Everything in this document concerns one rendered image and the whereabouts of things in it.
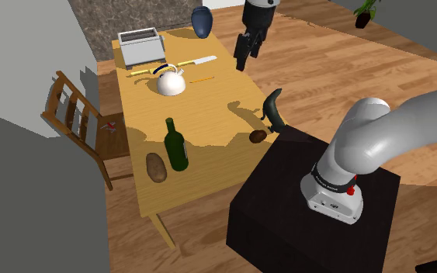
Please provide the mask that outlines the silver toaster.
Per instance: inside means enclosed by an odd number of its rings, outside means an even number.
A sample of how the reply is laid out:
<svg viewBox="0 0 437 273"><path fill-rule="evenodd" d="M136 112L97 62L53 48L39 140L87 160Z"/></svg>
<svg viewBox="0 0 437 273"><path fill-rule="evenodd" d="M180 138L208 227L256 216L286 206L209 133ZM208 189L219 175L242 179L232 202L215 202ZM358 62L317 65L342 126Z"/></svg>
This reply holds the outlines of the silver toaster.
<svg viewBox="0 0 437 273"><path fill-rule="evenodd" d="M139 64L165 62L164 37L154 27L118 33L127 70Z"/></svg>

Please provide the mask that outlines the brown wooden chair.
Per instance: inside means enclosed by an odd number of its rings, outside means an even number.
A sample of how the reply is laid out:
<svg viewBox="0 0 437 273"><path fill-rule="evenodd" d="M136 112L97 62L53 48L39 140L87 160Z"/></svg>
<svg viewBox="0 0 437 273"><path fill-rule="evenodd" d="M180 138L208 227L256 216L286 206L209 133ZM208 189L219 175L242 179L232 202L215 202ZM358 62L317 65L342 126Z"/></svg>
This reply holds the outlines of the brown wooden chair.
<svg viewBox="0 0 437 273"><path fill-rule="evenodd" d="M105 161L126 157L130 154L127 140L124 116L121 112L103 116L99 110L75 87L62 71L56 72L57 79L53 84L47 107L42 112L46 119L58 132L63 133L71 141L77 144L83 151L92 157L102 173L106 186L113 190L112 181L127 178L127 175L111 178L106 170ZM65 116L58 119L58 106L64 88L70 89L68 105L65 107ZM91 147L86 143L88 136L88 121L95 117L97 130L92 136L95 138L95 146ZM102 129L106 123L115 122L115 132Z"/></svg>

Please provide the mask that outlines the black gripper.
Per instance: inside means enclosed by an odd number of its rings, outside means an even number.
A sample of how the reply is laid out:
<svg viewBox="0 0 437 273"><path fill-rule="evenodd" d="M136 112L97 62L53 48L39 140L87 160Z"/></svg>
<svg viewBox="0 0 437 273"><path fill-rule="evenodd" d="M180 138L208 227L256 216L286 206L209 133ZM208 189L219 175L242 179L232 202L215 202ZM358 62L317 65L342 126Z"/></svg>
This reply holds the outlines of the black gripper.
<svg viewBox="0 0 437 273"><path fill-rule="evenodd" d="M248 55L257 58L260 47L266 39L269 27L272 25L277 1L246 1L242 15L242 22L246 27L246 34L239 34L234 49L236 69L243 71Z"/></svg>

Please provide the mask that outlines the black robot stand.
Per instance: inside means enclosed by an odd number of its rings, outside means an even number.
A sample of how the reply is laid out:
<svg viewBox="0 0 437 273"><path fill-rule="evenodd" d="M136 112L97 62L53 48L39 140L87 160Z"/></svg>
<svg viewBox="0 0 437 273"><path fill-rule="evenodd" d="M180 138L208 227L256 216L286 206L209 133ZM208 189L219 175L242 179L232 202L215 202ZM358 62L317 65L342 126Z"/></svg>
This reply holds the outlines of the black robot stand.
<svg viewBox="0 0 437 273"><path fill-rule="evenodd" d="M352 225L322 215L300 180L326 147L286 126L232 200L226 243L263 273L382 273L401 178L360 175L364 208Z"/></svg>

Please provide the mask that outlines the dark blue vase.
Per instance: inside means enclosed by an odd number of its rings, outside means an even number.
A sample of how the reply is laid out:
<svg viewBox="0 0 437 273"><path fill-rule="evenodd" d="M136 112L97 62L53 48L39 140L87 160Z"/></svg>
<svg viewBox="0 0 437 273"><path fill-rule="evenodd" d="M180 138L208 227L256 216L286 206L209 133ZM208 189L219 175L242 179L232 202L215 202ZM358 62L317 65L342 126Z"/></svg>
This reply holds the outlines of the dark blue vase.
<svg viewBox="0 0 437 273"><path fill-rule="evenodd" d="M195 34L200 39L207 38L213 27L213 15L206 6L198 6L193 9L191 23Z"/></svg>

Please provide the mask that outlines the small dark brown potato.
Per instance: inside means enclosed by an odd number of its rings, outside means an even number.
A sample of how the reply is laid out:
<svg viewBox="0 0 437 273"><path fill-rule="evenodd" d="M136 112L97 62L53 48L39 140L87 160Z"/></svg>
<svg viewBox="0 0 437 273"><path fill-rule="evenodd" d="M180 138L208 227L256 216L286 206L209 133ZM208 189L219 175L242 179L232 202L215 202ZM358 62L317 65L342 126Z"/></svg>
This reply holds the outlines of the small dark brown potato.
<svg viewBox="0 0 437 273"><path fill-rule="evenodd" d="M253 130L249 134L249 140L251 143L261 143L267 136L268 134L264 130Z"/></svg>

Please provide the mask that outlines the yellow-handled kitchen knife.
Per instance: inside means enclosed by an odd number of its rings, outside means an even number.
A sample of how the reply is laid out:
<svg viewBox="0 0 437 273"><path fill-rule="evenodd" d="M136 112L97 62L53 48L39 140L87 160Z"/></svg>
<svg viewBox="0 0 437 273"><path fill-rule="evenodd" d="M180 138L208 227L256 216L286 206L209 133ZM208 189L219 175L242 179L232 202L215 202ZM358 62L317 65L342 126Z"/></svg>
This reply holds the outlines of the yellow-handled kitchen knife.
<svg viewBox="0 0 437 273"><path fill-rule="evenodd" d="M186 66L189 64L194 64L194 65L198 65L198 64L203 64L212 60L216 60L217 56L207 56L207 57L201 57L195 60L188 60L188 61L184 61L184 62L180 62L176 65L176 67L182 67L182 66Z"/></svg>

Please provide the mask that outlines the light wooden table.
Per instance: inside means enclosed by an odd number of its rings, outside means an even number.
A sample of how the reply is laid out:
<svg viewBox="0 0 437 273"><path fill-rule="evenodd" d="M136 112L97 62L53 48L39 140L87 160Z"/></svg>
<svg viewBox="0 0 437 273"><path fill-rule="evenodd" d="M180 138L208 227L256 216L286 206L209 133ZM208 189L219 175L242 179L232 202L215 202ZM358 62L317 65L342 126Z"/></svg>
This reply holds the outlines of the light wooden table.
<svg viewBox="0 0 437 273"><path fill-rule="evenodd" d="M214 36L196 38L190 28L162 33L168 62L217 56L203 64L184 66L186 89L177 96L156 91L154 74L130 76L119 41L112 42L123 115L127 128L135 189L142 217L148 217L170 248L173 239L160 213L242 183L253 172L277 135L269 134L261 143L251 143L253 130L265 130L268 120L260 120L264 93ZM190 81L214 79L190 84ZM173 118L184 136L189 166L184 171L171 168L164 138L165 119ZM165 163L167 178L153 182L146 171L146 155L158 154Z"/></svg>

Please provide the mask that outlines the large brown potato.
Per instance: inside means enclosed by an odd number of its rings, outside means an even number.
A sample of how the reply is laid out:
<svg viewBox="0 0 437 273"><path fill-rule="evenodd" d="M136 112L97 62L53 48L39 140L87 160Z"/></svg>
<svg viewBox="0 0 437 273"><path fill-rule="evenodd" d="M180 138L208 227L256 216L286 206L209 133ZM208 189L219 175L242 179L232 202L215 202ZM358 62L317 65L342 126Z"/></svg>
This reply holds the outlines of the large brown potato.
<svg viewBox="0 0 437 273"><path fill-rule="evenodd" d="M146 155L146 171L149 178L155 183L161 183L167 178L167 170L162 158L156 153Z"/></svg>

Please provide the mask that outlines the potted green plant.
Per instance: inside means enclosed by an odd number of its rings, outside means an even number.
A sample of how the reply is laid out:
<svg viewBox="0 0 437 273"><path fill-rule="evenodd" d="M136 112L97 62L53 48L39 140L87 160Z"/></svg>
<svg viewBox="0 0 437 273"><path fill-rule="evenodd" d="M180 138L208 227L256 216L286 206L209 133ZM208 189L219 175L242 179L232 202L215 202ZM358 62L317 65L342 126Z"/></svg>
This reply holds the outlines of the potted green plant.
<svg viewBox="0 0 437 273"><path fill-rule="evenodd" d="M355 27L364 29L370 20L373 20L376 15L375 3L381 0L365 0L364 3L357 8L353 14L356 16Z"/></svg>

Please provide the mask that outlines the dark green curved figure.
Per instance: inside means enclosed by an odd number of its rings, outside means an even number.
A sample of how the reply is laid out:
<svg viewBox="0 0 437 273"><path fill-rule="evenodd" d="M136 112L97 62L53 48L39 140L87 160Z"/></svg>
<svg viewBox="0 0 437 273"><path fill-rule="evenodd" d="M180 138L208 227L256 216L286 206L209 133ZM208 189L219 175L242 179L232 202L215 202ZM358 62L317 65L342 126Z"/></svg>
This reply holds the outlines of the dark green curved figure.
<svg viewBox="0 0 437 273"><path fill-rule="evenodd" d="M281 94L282 89L277 88L270 95L267 96L262 105L262 117L260 120L264 120L265 117L269 119L271 126L268 127L271 133L280 133L286 126L283 122L279 111L276 107L276 99Z"/></svg>

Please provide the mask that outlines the dark green wine bottle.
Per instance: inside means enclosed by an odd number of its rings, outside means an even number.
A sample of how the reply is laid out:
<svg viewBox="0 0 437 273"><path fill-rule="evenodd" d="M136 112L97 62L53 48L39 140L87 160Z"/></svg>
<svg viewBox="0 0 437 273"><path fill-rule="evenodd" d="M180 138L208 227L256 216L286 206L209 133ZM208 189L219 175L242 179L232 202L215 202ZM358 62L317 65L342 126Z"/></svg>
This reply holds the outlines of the dark green wine bottle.
<svg viewBox="0 0 437 273"><path fill-rule="evenodd" d="M165 122L168 132L165 136L164 143L168 159L173 170L184 171L189 166L184 137L175 129L173 118L168 117Z"/></svg>

